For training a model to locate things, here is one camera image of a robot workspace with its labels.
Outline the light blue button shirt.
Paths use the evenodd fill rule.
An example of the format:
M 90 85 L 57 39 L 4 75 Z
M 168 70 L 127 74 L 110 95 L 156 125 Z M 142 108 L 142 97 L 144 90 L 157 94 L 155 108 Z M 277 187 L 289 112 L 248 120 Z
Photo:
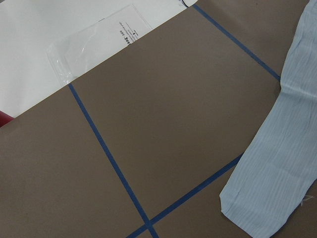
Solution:
M 317 178 L 317 3 L 306 5 L 281 91 L 220 193 L 222 213 L 254 238 L 274 235 Z

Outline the clear plastic bag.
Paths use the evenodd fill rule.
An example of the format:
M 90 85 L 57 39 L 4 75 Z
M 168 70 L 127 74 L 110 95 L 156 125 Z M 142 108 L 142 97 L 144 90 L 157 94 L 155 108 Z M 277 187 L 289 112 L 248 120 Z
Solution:
M 52 43 L 47 55 L 65 86 L 152 30 L 130 4 L 93 25 Z

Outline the red cylinder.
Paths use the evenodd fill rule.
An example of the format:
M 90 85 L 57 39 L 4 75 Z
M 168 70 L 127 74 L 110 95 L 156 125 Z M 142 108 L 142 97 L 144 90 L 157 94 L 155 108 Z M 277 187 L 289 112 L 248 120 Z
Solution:
M 0 127 L 4 126 L 8 122 L 11 122 L 14 118 L 9 116 L 8 114 L 0 111 Z

